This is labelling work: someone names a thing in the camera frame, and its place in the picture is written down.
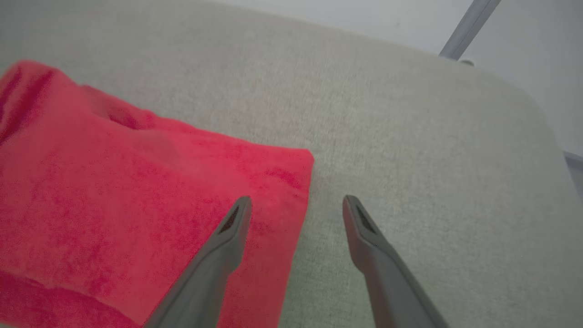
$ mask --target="red towel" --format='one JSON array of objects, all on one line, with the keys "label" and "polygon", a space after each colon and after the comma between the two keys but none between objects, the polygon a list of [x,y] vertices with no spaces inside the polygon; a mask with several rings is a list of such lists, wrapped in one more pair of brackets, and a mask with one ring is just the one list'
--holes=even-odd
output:
[{"label": "red towel", "polygon": [[312,164],[307,150],[199,130],[16,64],[0,81],[0,322],[143,325],[250,195],[219,327],[275,328]]}]

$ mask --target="white wall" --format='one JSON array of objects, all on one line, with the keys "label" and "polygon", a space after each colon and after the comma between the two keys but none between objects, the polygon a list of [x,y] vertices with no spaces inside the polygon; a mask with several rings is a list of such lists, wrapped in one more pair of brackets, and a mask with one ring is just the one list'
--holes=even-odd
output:
[{"label": "white wall", "polygon": [[462,58],[526,90],[583,155],[583,1],[502,0]]},{"label": "white wall", "polygon": [[472,0],[218,0],[438,54]]}]

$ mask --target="gray fabric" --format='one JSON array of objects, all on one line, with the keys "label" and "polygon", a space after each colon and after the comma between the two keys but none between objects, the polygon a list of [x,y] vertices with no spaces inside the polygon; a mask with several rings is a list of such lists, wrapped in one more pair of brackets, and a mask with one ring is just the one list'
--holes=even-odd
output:
[{"label": "gray fabric", "polygon": [[373,327],[345,194],[451,327],[583,326],[583,210],[525,92],[415,50],[194,0],[0,9],[2,69],[32,58],[196,127],[312,151],[280,327]]}]

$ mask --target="towel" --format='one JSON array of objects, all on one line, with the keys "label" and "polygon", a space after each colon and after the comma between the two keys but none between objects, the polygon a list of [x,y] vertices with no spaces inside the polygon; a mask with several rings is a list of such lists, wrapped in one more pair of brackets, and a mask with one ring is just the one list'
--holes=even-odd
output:
[{"label": "towel", "polygon": [[219,327],[275,328],[313,162],[305,149],[200,130],[15,64],[0,80],[0,322],[143,325],[249,195]]}]

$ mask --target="metal pole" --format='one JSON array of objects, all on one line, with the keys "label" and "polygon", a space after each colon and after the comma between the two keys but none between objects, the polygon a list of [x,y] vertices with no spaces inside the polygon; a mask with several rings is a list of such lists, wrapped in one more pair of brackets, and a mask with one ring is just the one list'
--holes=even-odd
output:
[{"label": "metal pole", "polygon": [[458,60],[499,3],[500,0],[474,0],[439,56]]}]

